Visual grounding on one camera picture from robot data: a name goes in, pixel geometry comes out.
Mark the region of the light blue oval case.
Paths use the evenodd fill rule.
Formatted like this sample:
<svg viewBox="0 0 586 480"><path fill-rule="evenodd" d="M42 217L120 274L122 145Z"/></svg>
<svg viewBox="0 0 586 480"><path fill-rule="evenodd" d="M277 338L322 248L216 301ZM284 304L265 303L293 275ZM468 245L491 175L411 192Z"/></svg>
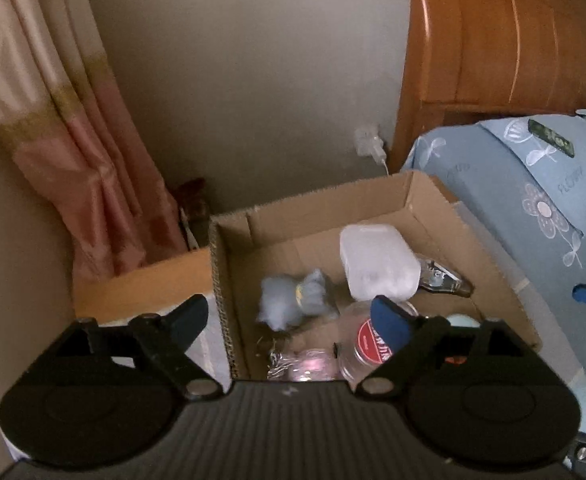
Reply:
<svg viewBox="0 0 586 480"><path fill-rule="evenodd" d="M481 326L481 323L478 320L465 314L448 315L446 320L454 327L479 328Z"/></svg>

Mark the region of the white plastic box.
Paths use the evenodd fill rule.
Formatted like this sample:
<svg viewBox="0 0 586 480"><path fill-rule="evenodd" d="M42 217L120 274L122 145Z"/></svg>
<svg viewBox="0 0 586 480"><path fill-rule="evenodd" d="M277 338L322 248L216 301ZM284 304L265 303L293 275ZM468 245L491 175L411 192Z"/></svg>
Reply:
<svg viewBox="0 0 586 480"><path fill-rule="evenodd" d="M340 233L340 257L351 296L404 301L419 287L420 263L400 232L388 224L351 224Z"/></svg>

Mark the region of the pink keychain charm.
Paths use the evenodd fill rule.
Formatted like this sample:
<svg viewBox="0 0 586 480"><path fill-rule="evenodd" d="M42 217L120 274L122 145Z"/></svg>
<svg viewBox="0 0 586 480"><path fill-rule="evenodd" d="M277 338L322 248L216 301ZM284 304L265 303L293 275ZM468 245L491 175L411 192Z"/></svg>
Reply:
<svg viewBox="0 0 586 480"><path fill-rule="evenodd" d="M336 357L325 349L269 352L267 379L274 382L332 382L340 377Z"/></svg>

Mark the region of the grey hippo figurine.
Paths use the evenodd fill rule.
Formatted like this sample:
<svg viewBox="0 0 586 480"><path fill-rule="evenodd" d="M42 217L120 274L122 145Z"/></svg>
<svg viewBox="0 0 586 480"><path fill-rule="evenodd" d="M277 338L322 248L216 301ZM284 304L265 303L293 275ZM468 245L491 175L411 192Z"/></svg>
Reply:
<svg viewBox="0 0 586 480"><path fill-rule="evenodd" d="M307 318L340 315L333 294L333 283L322 270L305 278L289 274L270 275L261 281L261 299L256 321L273 332L286 332L301 326Z"/></svg>

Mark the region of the clear jar red lid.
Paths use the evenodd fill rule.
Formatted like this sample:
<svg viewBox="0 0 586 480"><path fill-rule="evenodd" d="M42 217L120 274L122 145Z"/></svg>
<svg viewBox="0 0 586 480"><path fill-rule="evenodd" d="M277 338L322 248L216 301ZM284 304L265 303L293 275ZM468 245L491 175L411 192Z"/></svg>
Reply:
<svg viewBox="0 0 586 480"><path fill-rule="evenodd" d="M339 319L334 350L340 373L351 388L404 348L419 324L420 314L412 304L386 296L349 306Z"/></svg>

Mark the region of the blue floral pillow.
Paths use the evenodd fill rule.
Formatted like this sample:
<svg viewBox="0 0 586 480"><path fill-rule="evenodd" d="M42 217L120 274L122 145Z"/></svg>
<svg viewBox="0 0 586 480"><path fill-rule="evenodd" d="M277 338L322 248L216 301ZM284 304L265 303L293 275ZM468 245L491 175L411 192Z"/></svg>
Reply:
<svg viewBox="0 0 586 480"><path fill-rule="evenodd" d="M533 136L528 131L528 119L535 119L570 140L575 156L566 156ZM491 119L479 125L522 162L560 214L586 235L586 110L578 110L574 115Z"/></svg>

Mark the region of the brown cardboard box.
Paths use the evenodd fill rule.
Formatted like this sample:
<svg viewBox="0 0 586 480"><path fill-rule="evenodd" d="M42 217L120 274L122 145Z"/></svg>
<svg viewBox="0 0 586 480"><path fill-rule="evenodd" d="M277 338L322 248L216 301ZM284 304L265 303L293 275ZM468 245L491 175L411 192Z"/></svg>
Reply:
<svg viewBox="0 0 586 480"><path fill-rule="evenodd" d="M540 336L505 274L433 180L419 171L360 180L214 219L213 283L230 374L264 379L277 337L292 351L331 348L324 316L275 333L259 322L261 282L282 274L330 278L336 307L377 295L426 315L505 321L538 350Z"/></svg>

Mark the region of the dark remote control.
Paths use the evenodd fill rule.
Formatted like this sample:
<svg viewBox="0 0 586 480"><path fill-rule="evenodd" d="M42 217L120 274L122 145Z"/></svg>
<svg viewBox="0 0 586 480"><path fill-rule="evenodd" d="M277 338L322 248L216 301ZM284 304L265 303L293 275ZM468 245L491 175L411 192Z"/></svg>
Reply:
<svg viewBox="0 0 586 480"><path fill-rule="evenodd" d="M528 131L533 136L536 136L536 138L545 141L560 152L563 152L566 156L571 158L575 156L573 143L560 133L555 132L555 130L546 127L541 122L535 119L528 119Z"/></svg>

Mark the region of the blue bed sheet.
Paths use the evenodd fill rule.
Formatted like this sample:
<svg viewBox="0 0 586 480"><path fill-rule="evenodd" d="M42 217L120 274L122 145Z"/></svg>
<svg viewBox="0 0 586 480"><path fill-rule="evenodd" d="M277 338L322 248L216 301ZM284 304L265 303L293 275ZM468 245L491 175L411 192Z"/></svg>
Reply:
<svg viewBox="0 0 586 480"><path fill-rule="evenodd" d="M575 229L522 162L477 122L439 127L412 145L404 169L438 178L502 245L543 296L586 375L586 235ZM586 432L586 385L571 389Z"/></svg>

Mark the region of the wooden headboard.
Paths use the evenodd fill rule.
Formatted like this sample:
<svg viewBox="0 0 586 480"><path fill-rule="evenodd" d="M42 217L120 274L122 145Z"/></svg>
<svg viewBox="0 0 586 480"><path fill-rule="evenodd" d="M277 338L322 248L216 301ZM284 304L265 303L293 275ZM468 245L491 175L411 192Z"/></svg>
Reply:
<svg viewBox="0 0 586 480"><path fill-rule="evenodd" d="M586 0L411 0L389 169L438 126L586 108Z"/></svg>

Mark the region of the striped pink curtain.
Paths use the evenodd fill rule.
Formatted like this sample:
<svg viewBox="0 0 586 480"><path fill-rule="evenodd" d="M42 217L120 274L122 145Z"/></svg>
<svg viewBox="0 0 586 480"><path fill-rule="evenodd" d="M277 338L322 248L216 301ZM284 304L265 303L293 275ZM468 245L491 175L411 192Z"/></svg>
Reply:
<svg viewBox="0 0 586 480"><path fill-rule="evenodd" d="M0 140L61 216L76 280L115 278L186 250L89 0L0 0Z"/></svg>

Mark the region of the white wall charger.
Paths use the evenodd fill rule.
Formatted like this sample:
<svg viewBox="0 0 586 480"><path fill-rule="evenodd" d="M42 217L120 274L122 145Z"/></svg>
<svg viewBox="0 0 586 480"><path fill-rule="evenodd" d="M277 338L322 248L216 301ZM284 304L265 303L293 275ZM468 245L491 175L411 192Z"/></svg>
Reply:
<svg viewBox="0 0 586 480"><path fill-rule="evenodd" d="M378 125L369 125L358 128L354 133L354 144L356 154L359 157L371 158L378 166L381 166L387 174L386 150L384 141L380 136Z"/></svg>

